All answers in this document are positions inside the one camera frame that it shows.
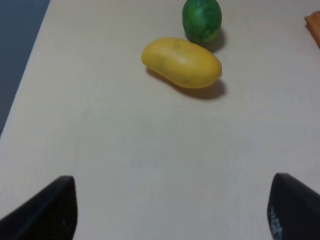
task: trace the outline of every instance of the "green lime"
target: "green lime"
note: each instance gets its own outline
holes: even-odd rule
[[[214,40],[221,28],[222,13],[216,0],[187,0],[182,10],[186,36],[196,44]]]

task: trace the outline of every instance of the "orange object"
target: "orange object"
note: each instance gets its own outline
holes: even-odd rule
[[[320,48],[320,11],[315,11],[304,19],[306,21],[306,28],[310,31],[316,44]]]

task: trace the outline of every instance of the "yellow mango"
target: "yellow mango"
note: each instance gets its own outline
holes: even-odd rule
[[[183,88],[205,88],[222,76],[221,62],[210,51],[176,37],[151,42],[143,50],[141,60],[149,69]]]

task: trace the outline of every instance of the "blue background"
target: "blue background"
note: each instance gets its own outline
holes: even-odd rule
[[[50,0],[0,0],[0,132]]]

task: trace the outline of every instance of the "table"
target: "table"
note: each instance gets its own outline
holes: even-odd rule
[[[185,0],[52,0],[0,139],[0,216],[76,179],[76,240],[270,240],[273,176],[320,192],[318,0],[223,0],[223,68],[181,91],[140,61]]]

